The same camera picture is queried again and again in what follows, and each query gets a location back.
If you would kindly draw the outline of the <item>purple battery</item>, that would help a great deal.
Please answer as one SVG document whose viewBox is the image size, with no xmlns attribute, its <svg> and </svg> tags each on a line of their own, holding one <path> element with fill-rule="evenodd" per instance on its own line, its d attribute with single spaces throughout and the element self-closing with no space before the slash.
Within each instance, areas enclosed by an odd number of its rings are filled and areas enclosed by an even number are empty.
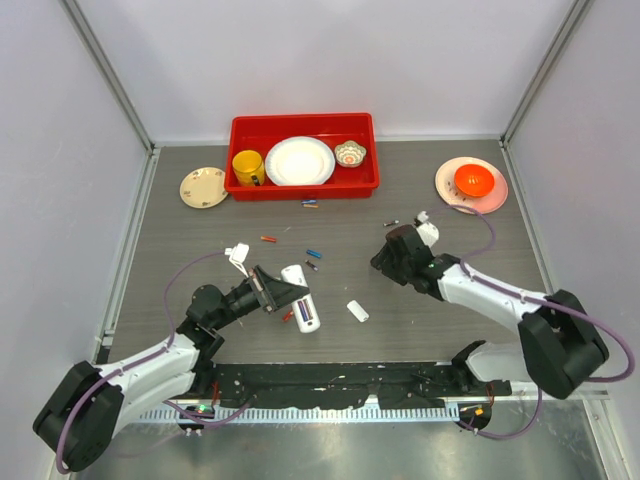
<svg viewBox="0 0 640 480">
<path fill-rule="evenodd" d="M 304 322 L 311 321 L 312 320 L 312 316 L 311 316 L 311 314 L 309 312 L 309 309 L 308 309 L 306 301 L 305 300 L 300 300 L 298 302 L 298 304 L 299 304 L 299 310 L 301 311 L 301 314 L 302 314 L 302 316 L 304 318 Z"/>
</svg>

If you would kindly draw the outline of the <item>white remote control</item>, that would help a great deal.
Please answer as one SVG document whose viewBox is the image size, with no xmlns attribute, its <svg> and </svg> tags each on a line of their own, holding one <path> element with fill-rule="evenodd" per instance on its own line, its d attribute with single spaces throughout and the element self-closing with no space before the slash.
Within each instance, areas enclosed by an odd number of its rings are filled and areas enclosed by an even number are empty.
<svg viewBox="0 0 640 480">
<path fill-rule="evenodd" d="M 307 287 L 306 277 L 302 270 L 302 267 L 299 264 L 290 265 L 281 270 L 281 278 L 288 283 L 292 283 L 298 286 Z M 309 322 L 304 322 L 304 318 L 299 310 L 298 302 L 300 300 L 305 300 L 309 309 L 309 312 L 312 316 L 312 320 Z M 296 323 L 298 329 L 303 334 L 313 333 L 318 330 L 321 326 L 321 322 L 318 316 L 318 312 L 316 310 L 313 298 L 310 293 L 307 293 L 305 296 L 301 297 L 299 300 L 296 300 L 291 304 L 291 308 L 294 312 L 294 317 L 296 319 Z"/>
</svg>

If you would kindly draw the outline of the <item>white battery cover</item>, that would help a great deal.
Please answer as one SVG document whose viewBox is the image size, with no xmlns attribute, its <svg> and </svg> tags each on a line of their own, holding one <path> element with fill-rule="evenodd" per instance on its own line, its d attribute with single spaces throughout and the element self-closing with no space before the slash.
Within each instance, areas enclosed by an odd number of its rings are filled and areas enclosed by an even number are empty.
<svg viewBox="0 0 640 480">
<path fill-rule="evenodd" d="M 356 300 L 351 300 L 347 304 L 348 311 L 360 322 L 366 322 L 369 319 L 369 314 Z"/>
</svg>

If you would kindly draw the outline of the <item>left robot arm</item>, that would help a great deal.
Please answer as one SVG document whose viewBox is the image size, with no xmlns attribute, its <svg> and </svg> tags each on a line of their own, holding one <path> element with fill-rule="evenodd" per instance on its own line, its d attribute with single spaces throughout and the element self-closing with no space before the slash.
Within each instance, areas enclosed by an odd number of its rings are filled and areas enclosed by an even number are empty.
<svg viewBox="0 0 640 480">
<path fill-rule="evenodd" d="M 228 293 L 211 284 L 197 288 L 184 320 L 157 345 L 119 362 L 72 366 L 37 414 L 34 433 L 54 452 L 60 474 L 86 469 L 142 413 L 184 393 L 200 399 L 211 391 L 222 328 L 256 310 L 276 312 L 309 292 L 259 266 Z"/>
</svg>

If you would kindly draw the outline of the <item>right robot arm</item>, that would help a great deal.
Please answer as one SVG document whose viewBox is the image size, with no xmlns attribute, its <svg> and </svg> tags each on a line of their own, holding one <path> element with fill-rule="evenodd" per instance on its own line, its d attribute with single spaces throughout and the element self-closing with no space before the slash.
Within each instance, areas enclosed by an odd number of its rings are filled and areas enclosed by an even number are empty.
<svg viewBox="0 0 640 480">
<path fill-rule="evenodd" d="M 457 391 L 472 395 L 494 380 L 531 381 L 565 399 L 608 360 L 604 340 L 575 295 L 521 290 L 483 276 L 456 256 L 434 254 L 436 240 L 432 225 L 402 225 L 387 233 L 370 264 L 401 286 L 466 307 L 517 334 L 514 344 L 468 348 L 451 371 Z"/>
</svg>

